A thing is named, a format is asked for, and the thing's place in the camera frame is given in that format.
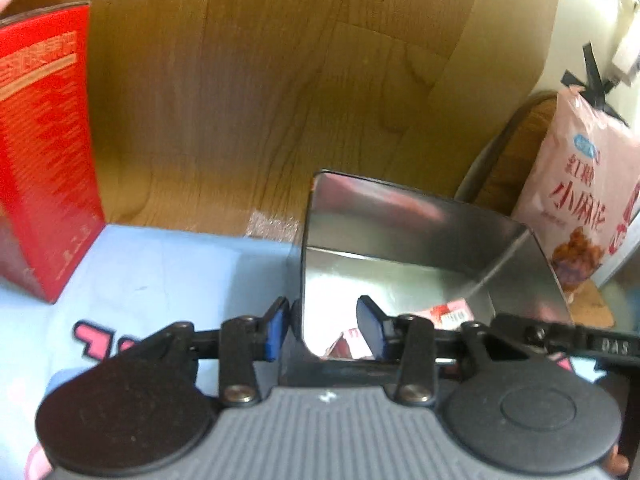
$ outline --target light blue cloth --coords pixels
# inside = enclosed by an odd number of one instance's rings
[[[97,363],[73,338],[76,322],[114,331],[114,354],[122,336],[144,338],[177,320],[208,330],[260,316],[286,291],[289,251],[265,240],[110,225],[55,305],[0,283],[0,479],[22,480],[46,390]],[[257,372],[261,385],[275,381],[275,365]],[[215,394],[217,375],[217,362],[201,362],[196,384]]]

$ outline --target reflective metal surface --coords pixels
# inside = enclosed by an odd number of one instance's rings
[[[393,184],[319,173],[302,243],[302,339],[318,356],[356,326],[367,294],[390,315],[466,298],[496,312],[570,322],[534,235],[500,214]]]

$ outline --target black round pad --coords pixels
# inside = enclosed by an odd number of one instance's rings
[[[562,474],[591,465],[622,425],[602,388],[547,360],[494,362],[460,384],[446,425],[476,456],[524,474]]]
[[[130,476],[187,453],[212,423],[205,397],[167,366],[107,360],[48,395],[36,414],[48,458],[92,476]]]

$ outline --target food image on bag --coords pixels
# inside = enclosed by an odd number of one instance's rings
[[[583,227],[577,227],[569,235],[568,242],[554,249],[551,266],[562,288],[574,290],[595,272],[604,254],[604,248],[593,244],[585,236]]]
[[[640,190],[640,138],[596,110],[571,86],[556,114],[512,218],[533,229],[569,293],[615,254]]]

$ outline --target black ribbon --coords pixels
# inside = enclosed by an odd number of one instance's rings
[[[584,90],[580,92],[580,95],[584,97],[585,101],[587,101],[591,107],[596,110],[602,110],[607,115],[626,124],[626,127],[628,128],[629,125],[627,122],[606,102],[606,96],[615,88],[615,83],[610,80],[606,80],[604,83],[602,82],[600,72],[598,71],[598,65],[593,57],[593,48],[591,47],[591,43],[587,43],[583,46],[582,51],[584,53],[584,65],[587,69],[587,84],[580,81],[568,70],[564,72],[560,82],[564,86],[582,86]]]

